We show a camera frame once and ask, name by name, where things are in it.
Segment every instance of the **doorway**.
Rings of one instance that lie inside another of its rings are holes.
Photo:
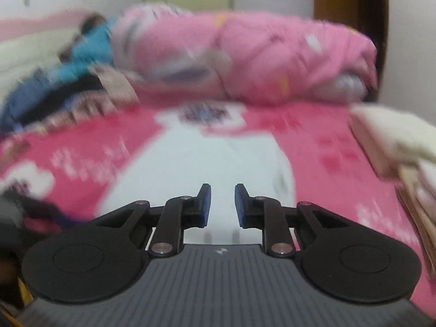
[[[376,68],[382,81],[386,58],[389,0],[314,0],[314,17],[343,23],[371,38],[377,48]],[[370,90],[367,101],[376,101],[377,90]]]

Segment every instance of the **black cloth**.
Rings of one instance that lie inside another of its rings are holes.
[[[23,127],[34,122],[40,122],[50,114],[60,110],[65,101],[71,96],[84,91],[103,89],[104,87],[97,76],[86,75],[80,77],[77,81],[71,84],[65,84],[52,90],[35,107],[23,114],[18,121]]]

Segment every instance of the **blue cloth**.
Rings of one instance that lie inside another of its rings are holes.
[[[17,119],[38,104],[53,87],[55,87],[55,83],[41,70],[38,70],[33,77],[19,83],[17,88],[9,94],[4,104],[0,116],[0,131],[12,132],[19,128]]]
[[[115,20],[94,28],[71,49],[69,63],[38,70],[20,83],[7,98],[0,115],[0,131],[12,132],[20,128],[18,119],[37,106],[61,84],[69,84],[89,73],[92,64],[113,64],[110,28]]]
[[[70,62],[62,64],[54,73],[54,79],[62,83],[77,81],[89,72],[92,64],[113,65],[110,27],[115,21],[94,28],[84,40],[71,49]]]

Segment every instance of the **white patch on sheet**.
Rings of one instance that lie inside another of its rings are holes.
[[[396,238],[406,244],[419,244],[419,239],[410,224],[403,223],[400,216],[387,217],[374,201],[374,207],[369,208],[363,204],[356,205],[358,223]]]
[[[222,120],[220,120],[219,122],[212,122],[207,126],[195,122],[182,122],[180,118],[184,113],[185,107],[180,106],[177,108],[172,108],[168,111],[160,112],[160,114],[158,114],[155,119],[159,124],[162,124],[166,127],[182,125],[188,128],[209,128],[213,130],[236,131],[239,129],[243,129],[246,126],[246,121],[242,115],[243,112],[246,110],[246,107],[243,104],[218,101],[199,102],[199,104],[208,104],[217,108],[221,107],[227,111],[228,115],[222,118]]]
[[[38,168],[34,162],[25,160],[6,172],[3,179],[0,180],[0,188],[5,190],[14,182],[27,184],[30,196],[44,199],[53,190],[55,177],[50,171]]]
[[[99,205],[99,215],[141,199],[160,206],[175,196],[195,196],[201,184],[209,183],[208,226],[186,230],[184,242],[261,243],[260,230],[239,227],[234,190],[243,183],[252,196],[270,196],[295,206],[291,166],[274,137],[269,133],[238,138],[204,135],[199,128],[175,124],[139,151]]]
[[[322,54],[323,48],[317,36],[315,36],[314,34],[307,34],[305,38],[306,43],[309,45],[309,47],[313,49],[314,52]]]
[[[114,146],[103,145],[100,160],[87,159],[74,149],[62,147],[56,150],[50,159],[56,169],[61,169],[70,180],[86,182],[92,180],[100,185],[112,183],[118,176],[116,162],[130,157],[123,138]]]

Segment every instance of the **black circular base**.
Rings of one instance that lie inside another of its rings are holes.
[[[322,291],[364,304],[408,296],[421,275],[411,248],[364,227],[326,230],[302,252],[301,266]]]
[[[38,296],[69,304],[111,297],[138,277],[143,256],[119,230],[77,228],[33,246],[22,272]]]

